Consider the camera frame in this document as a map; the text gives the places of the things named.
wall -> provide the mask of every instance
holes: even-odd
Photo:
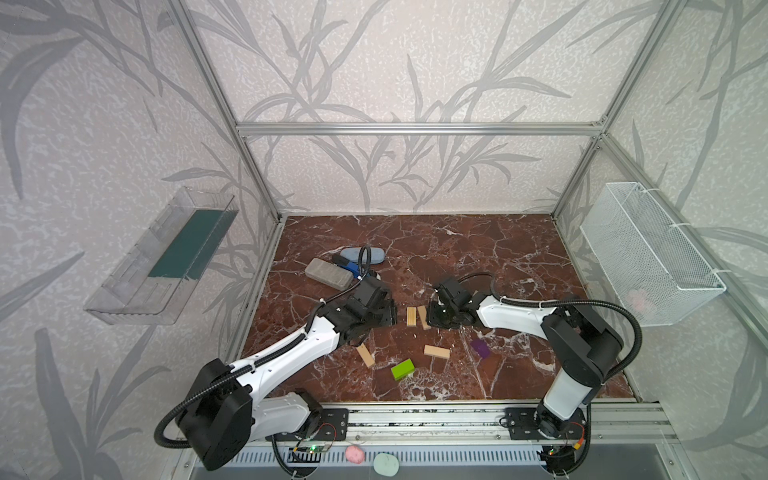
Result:
[[[589,122],[604,113],[661,1],[187,4],[238,121]],[[251,140],[280,208],[313,213],[548,212],[586,144]]]
[[[768,299],[768,2],[689,2],[611,134],[736,273]],[[558,221],[590,294],[613,292],[578,225],[605,182],[598,155]],[[702,479],[764,478],[768,356],[722,299],[644,329],[630,367],[659,400]]]
[[[158,478],[273,222],[161,2],[6,2],[0,31],[0,478]],[[84,312],[182,185],[240,213],[179,320]]]

brown marble table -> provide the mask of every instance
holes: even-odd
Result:
[[[480,270],[496,274],[496,289],[532,300],[584,295],[574,267],[548,215],[407,215],[290,217],[253,321],[243,356],[283,338],[306,322],[316,299],[335,290],[304,275],[313,257],[330,261],[343,247],[364,243],[386,251],[375,266],[392,289],[398,323],[375,329],[366,340],[376,359],[366,368],[351,346],[301,369],[272,392],[308,390],[321,402],[376,400],[536,399],[560,368],[549,345],[507,330],[446,330],[406,326],[406,307],[425,305],[430,285],[444,276]],[[487,277],[467,282],[486,289]],[[481,359],[470,346],[483,338],[492,354]],[[451,349],[449,360],[425,356],[424,345]],[[410,358],[416,371],[396,382],[390,368]],[[601,396],[631,397],[623,375]]]

black mounting plate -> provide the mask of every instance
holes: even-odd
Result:
[[[328,423],[329,425],[323,425],[320,427],[320,431],[315,435],[315,441],[321,442],[327,440],[333,441],[333,429],[336,428],[336,440],[335,442],[341,442],[346,440],[346,427],[349,423],[349,410],[348,409],[323,409],[320,414],[320,423]],[[275,434],[275,439],[278,442],[298,442],[299,437],[293,433],[278,433]],[[268,442],[272,441],[272,436],[266,437]]]
[[[552,440],[543,436],[536,428],[535,413],[535,407],[508,407],[504,409],[502,424],[509,430],[511,440]],[[571,417],[571,422],[586,425],[584,412],[581,409],[576,409]],[[581,429],[570,423],[565,429],[565,433],[568,434],[569,439],[578,440],[581,437]]]

robotic arm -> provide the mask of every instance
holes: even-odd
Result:
[[[439,301],[433,300],[427,312],[427,322],[432,326],[510,329],[549,341],[562,369],[539,402],[536,425],[542,435],[551,439],[560,438],[579,405],[587,405],[640,348],[638,327],[631,358],[627,356],[620,369],[611,368],[624,342],[589,305],[612,305],[605,302],[575,298],[560,302],[505,302],[503,297],[485,293],[472,295],[453,277],[437,284],[435,290]],[[557,306],[545,306],[552,303]]]
[[[187,400],[155,430],[168,448],[192,448],[208,470],[230,461],[246,443],[279,432],[313,434],[323,408],[307,392],[265,399],[305,365],[335,349],[361,343],[372,328],[393,326],[397,310],[389,289],[365,278],[346,302],[322,305],[310,321],[286,338],[244,359],[224,365],[215,359],[198,373]],[[187,441],[164,436],[175,419]]]

purple object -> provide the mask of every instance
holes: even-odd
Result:
[[[472,348],[475,349],[478,355],[480,355],[482,358],[487,359],[489,356],[491,356],[491,350],[488,348],[488,345],[483,342],[482,339],[474,339],[470,345],[472,345]]]

